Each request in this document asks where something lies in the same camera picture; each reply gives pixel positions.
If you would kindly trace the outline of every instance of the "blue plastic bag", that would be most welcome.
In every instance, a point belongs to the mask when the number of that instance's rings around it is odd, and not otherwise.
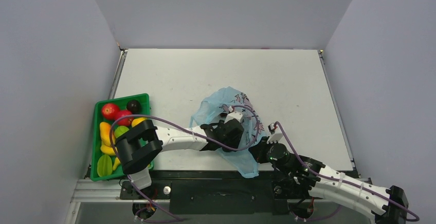
[[[197,125],[217,122],[220,119],[221,113],[229,113],[229,107],[238,104],[247,105],[253,109],[252,104],[243,92],[232,87],[222,88],[211,96],[204,98],[200,108],[191,116],[189,126],[192,127],[193,121]],[[266,136],[260,118],[258,117],[259,124],[256,124],[256,120],[250,111],[243,110],[242,108],[236,108],[236,110],[244,114],[244,118],[241,121],[244,134],[242,135],[239,148],[247,146],[259,130],[260,133],[252,146],[258,144],[261,138]],[[253,178],[259,175],[258,164],[248,150],[224,152],[220,148],[216,151],[224,159],[233,164],[244,178]]]

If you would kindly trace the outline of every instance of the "metal frame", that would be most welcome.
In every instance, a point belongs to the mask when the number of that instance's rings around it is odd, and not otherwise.
[[[124,66],[124,62],[126,59],[128,53],[128,49],[121,50],[120,59],[118,62],[117,69],[115,71],[114,75],[114,81],[112,83],[111,91],[109,93],[108,99],[113,99],[115,96],[115,93],[117,91],[118,83],[120,80],[121,72]],[[324,59],[322,57],[322,50],[318,51],[320,62],[322,69],[324,71],[325,79],[327,81],[327,85],[330,90],[330,95],[332,96],[332,101],[336,110],[336,114],[338,117],[339,125],[342,130],[342,134],[344,137],[344,141],[347,147],[348,154],[350,156],[350,160],[352,162],[353,168],[355,168],[354,171],[356,171],[354,158],[351,153],[351,148],[348,142],[347,134],[339,113],[339,109],[336,104],[336,100],[334,98],[329,79],[327,77],[327,72],[325,70],[324,66]],[[364,182],[371,182],[370,178],[358,178],[360,181]],[[76,219],[80,210],[80,203],[82,202],[125,202],[125,203],[133,203],[133,202],[148,202],[147,200],[121,200],[119,199],[121,191],[121,185],[119,180],[109,180],[109,181],[99,181],[99,182],[93,182],[88,179],[80,179],[77,181],[76,188],[74,190],[73,196],[71,198],[71,203],[68,208],[67,216],[65,218],[65,224],[75,224]],[[298,200],[290,199],[289,202],[295,202]],[[156,200],[157,203],[165,202],[169,203],[170,200]]]

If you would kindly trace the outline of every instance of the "green basket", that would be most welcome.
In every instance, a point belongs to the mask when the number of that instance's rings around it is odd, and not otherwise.
[[[113,120],[107,120],[103,117],[101,114],[101,108],[106,103],[114,103],[117,104],[121,110],[125,109],[125,106],[127,103],[132,100],[136,99],[141,103],[142,111],[141,114],[143,115],[149,115],[150,114],[150,101],[149,101],[149,95],[148,94],[139,94],[129,97],[122,97],[122,98],[116,98],[111,100],[105,100],[101,102],[97,102],[95,105],[94,110],[94,137],[93,137],[93,158],[91,161],[91,180],[92,181],[99,181],[99,180],[106,180],[106,179],[113,179],[118,177],[123,177],[125,174],[122,171],[121,165],[117,167],[115,171],[112,172],[111,175],[100,177],[97,174],[97,161],[100,159],[100,157],[103,155],[103,152],[100,150],[101,146],[101,138],[100,138],[100,122],[107,122],[109,124],[113,123]],[[140,140],[141,145],[144,146],[145,142]],[[116,156],[111,156],[112,163],[114,163]],[[153,161],[149,165],[149,170],[152,170],[154,166]]]

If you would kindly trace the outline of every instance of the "gray wall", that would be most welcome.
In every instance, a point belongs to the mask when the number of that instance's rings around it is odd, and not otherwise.
[[[359,171],[434,223],[436,0],[353,0],[325,62]]]
[[[327,45],[351,0],[96,0],[123,48]]]
[[[94,0],[0,0],[0,223],[62,223],[119,49]]]

